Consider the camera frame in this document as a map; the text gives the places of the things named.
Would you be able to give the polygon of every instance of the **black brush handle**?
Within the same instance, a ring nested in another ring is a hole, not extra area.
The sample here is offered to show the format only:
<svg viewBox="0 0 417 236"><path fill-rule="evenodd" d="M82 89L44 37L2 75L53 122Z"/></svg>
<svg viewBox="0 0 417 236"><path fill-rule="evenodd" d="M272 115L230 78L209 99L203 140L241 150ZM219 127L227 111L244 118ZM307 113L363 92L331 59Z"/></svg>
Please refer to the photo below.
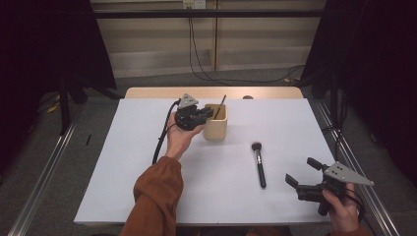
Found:
<svg viewBox="0 0 417 236"><path fill-rule="evenodd" d="M261 163L258 163L258 173L260 174L261 187L264 189L267 187L267 181L265 180L264 168Z"/></svg>

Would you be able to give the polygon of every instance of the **wall outlet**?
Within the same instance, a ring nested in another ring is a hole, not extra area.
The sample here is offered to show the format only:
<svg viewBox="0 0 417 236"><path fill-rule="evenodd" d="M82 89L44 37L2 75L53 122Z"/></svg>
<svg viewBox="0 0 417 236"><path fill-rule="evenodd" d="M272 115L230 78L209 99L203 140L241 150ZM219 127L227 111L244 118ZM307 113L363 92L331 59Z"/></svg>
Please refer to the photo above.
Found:
<svg viewBox="0 0 417 236"><path fill-rule="evenodd" d="M206 8L206 0L195 0L194 1L194 8L193 9L205 9Z"/></svg>
<svg viewBox="0 0 417 236"><path fill-rule="evenodd" d="M194 0L183 0L184 9L194 9Z"/></svg>

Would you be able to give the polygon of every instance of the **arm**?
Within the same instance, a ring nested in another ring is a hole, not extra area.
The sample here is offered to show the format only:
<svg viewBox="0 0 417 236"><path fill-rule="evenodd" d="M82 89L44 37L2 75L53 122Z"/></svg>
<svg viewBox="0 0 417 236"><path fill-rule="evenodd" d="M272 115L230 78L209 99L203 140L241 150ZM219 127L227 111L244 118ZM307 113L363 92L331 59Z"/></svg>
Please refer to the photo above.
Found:
<svg viewBox="0 0 417 236"><path fill-rule="evenodd" d="M351 191L354 190L352 183L346 184L346 188ZM347 191L346 194L354 198L355 196L353 196L351 191ZM323 190L323 196L333 206L333 208L328 211L333 227L331 236L370 235L364 228L359 226L357 206L353 201L345 198L341 202L337 196L328 190Z"/></svg>
<svg viewBox="0 0 417 236"><path fill-rule="evenodd" d="M172 113L167 126L170 128L166 154L138 178L134 188L135 206L122 236L175 235L176 208L184 187L179 159L203 126L183 131L174 124Z"/></svg>

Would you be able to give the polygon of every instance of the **orange sleeve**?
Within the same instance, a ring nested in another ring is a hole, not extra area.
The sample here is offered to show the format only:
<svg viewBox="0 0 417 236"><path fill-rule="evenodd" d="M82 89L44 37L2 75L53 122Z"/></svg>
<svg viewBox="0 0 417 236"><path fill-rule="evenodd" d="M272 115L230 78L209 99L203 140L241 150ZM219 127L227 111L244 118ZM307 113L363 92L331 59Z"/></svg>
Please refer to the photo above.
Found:
<svg viewBox="0 0 417 236"><path fill-rule="evenodd" d="M363 227L360 227L357 230L348 233L332 232L331 236L370 236L370 234Z"/></svg>
<svg viewBox="0 0 417 236"><path fill-rule="evenodd" d="M133 207L121 236L175 235L176 208L184 182L181 164L170 157L162 157L137 180Z"/></svg>

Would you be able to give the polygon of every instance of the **white tabletop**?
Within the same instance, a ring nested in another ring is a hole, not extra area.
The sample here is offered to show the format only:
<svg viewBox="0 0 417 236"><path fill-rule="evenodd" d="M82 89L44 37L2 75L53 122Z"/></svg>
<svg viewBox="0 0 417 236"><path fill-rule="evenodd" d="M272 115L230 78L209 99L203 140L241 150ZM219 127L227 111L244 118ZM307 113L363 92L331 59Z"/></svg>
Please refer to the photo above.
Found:
<svg viewBox="0 0 417 236"><path fill-rule="evenodd" d="M124 99L119 103L75 222L123 223L133 205L133 186L150 165L174 99ZM200 99L199 107L218 99ZM184 191L179 225L292 224L328 222L319 204L298 201L284 181L316 185L322 173L307 164L334 160L307 99L226 99L227 135L209 142L200 134L181 158ZM252 142L261 142L267 187L259 182ZM166 141L160 155L164 154Z"/></svg>

